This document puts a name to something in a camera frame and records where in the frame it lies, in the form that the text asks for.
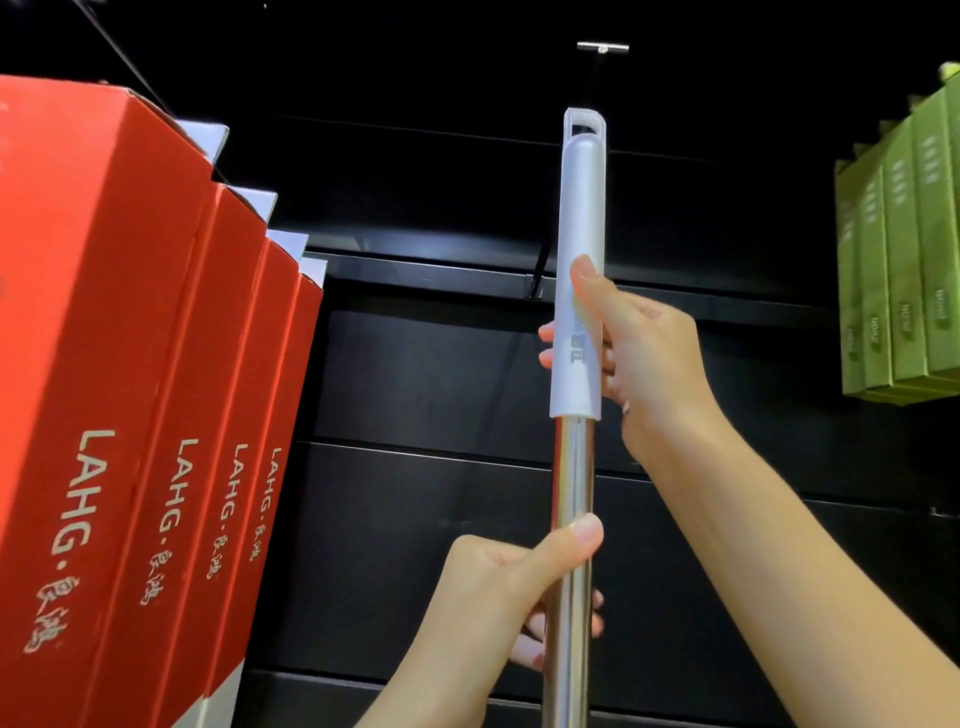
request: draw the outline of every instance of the metal pole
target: metal pole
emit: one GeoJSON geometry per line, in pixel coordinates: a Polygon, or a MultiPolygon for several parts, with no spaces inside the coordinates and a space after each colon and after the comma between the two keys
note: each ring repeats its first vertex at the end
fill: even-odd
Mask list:
{"type": "MultiPolygon", "coordinates": [[[[593,509],[593,428],[589,417],[556,418],[552,527],[593,509]]],[[[557,582],[546,599],[543,728],[585,728],[593,589],[590,562],[557,582]]]]}

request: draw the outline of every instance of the green box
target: green box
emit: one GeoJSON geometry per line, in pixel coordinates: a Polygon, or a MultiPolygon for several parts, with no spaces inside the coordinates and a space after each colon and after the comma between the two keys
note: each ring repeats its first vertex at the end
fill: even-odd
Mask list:
{"type": "Polygon", "coordinates": [[[883,209],[894,381],[897,385],[960,392],[960,381],[930,376],[927,369],[924,288],[913,162],[913,120],[907,117],[884,140],[883,209]]]}
{"type": "Polygon", "coordinates": [[[890,295],[883,195],[883,168],[890,137],[870,148],[853,164],[860,269],[863,384],[873,395],[895,400],[924,401],[944,396],[926,387],[894,383],[890,335],[890,295]]]}
{"type": "MultiPolygon", "coordinates": [[[[960,89],[949,82],[951,95],[960,89]]],[[[926,361],[936,375],[960,379],[960,249],[948,143],[947,90],[913,113],[914,164],[924,272],[926,361]]],[[[956,149],[960,140],[954,139],[956,149]]]]}
{"type": "Polygon", "coordinates": [[[859,269],[856,248],[856,200],[859,175],[853,165],[842,168],[838,162],[835,180],[837,210],[837,282],[840,290],[840,362],[843,393],[863,391],[861,362],[861,307],[859,269]]]}

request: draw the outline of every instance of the finger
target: finger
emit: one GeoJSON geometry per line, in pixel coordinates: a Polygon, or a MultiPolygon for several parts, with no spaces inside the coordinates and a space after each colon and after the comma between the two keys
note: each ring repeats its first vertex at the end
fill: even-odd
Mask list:
{"type": "Polygon", "coordinates": [[[529,554],[513,566],[515,588],[529,602],[526,611],[557,579],[583,564],[603,542],[603,523],[585,513],[569,526],[547,534],[529,554]]]}
{"type": "MultiPolygon", "coordinates": [[[[542,342],[546,344],[552,344],[554,332],[555,332],[554,322],[551,321],[549,324],[544,324],[543,326],[537,329],[537,336],[540,337],[540,340],[542,342]]],[[[610,332],[607,330],[607,327],[603,327],[603,343],[609,344],[611,341],[612,339],[610,338],[610,332]]]]}
{"type": "MultiPolygon", "coordinates": [[[[553,350],[544,349],[538,354],[540,359],[540,365],[544,369],[553,369],[553,350]]],[[[613,374],[616,368],[616,357],[613,355],[613,347],[609,344],[604,344],[603,348],[603,371],[607,374],[613,374]]]]}
{"type": "Polygon", "coordinates": [[[590,312],[610,331],[611,338],[622,339],[646,323],[629,294],[618,291],[613,281],[597,273],[589,255],[578,255],[570,266],[573,290],[590,312]]]}
{"type": "Polygon", "coordinates": [[[543,643],[529,635],[517,635],[514,648],[510,650],[510,661],[529,667],[543,669],[543,643]]]}
{"type": "Polygon", "coordinates": [[[603,380],[600,382],[600,394],[608,400],[613,400],[621,407],[623,406],[623,395],[620,393],[620,385],[616,381],[616,375],[603,374],[603,380]]]}
{"type": "Polygon", "coordinates": [[[527,618],[527,629],[530,634],[543,642],[546,636],[546,615],[543,612],[534,612],[527,618]]]}
{"type": "Polygon", "coordinates": [[[613,346],[607,342],[603,345],[603,360],[600,365],[608,374],[613,374],[613,370],[616,369],[616,354],[613,353],[613,346]]]}
{"type": "MultiPolygon", "coordinates": [[[[542,643],[546,641],[546,615],[543,612],[534,612],[527,618],[527,629],[530,630],[536,639],[540,640],[542,643]]],[[[603,634],[604,630],[604,621],[600,615],[593,613],[590,618],[590,634],[593,637],[600,637],[603,634]]]]}

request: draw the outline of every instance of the black wire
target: black wire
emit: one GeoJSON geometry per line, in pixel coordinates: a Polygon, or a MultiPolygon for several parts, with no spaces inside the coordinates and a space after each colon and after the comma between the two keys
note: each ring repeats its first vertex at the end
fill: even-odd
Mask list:
{"type": "MultiPolygon", "coordinates": [[[[107,29],[104,28],[103,23],[100,22],[100,18],[97,17],[97,13],[94,12],[93,9],[90,8],[89,5],[84,0],[73,0],[73,4],[80,9],[80,12],[82,12],[86,17],[86,19],[90,21],[90,24],[97,29],[97,32],[101,35],[101,37],[107,43],[109,43],[109,46],[110,48],[113,49],[113,52],[120,57],[120,60],[124,63],[124,65],[126,65],[127,68],[130,69],[130,72],[133,73],[136,79],[143,85],[143,87],[147,90],[147,92],[153,97],[152,99],[153,102],[157,106],[159,106],[161,109],[163,109],[163,112],[166,113],[167,116],[169,116],[172,119],[176,119],[177,115],[174,114],[173,110],[167,105],[165,101],[163,101],[160,94],[158,94],[156,90],[150,85],[150,82],[147,81],[146,77],[142,73],[140,73],[140,70],[136,67],[136,65],[133,63],[130,57],[126,53],[124,53],[123,48],[120,47],[120,44],[116,40],[114,40],[113,36],[111,36],[110,33],[107,31],[107,29]]],[[[216,164],[213,165],[213,173],[214,175],[216,175],[217,178],[220,179],[220,182],[222,182],[223,184],[229,184],[227,177],[224,175],[223,172],[220,171],[220,168],[216,164]]]]}

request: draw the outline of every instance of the wrist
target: wrist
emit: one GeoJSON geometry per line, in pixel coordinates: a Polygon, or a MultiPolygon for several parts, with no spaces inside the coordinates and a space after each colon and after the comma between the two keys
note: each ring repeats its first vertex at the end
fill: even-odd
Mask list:
{"type": "Polygon", "coordinates": [[[661,464],[675,463],[705,450],[726,449],[740,436],[712,400],[674,404],[657,414],[637,413],[634,421],[624,427],[624,440],[630,453],[652,476],[661,464]]]}

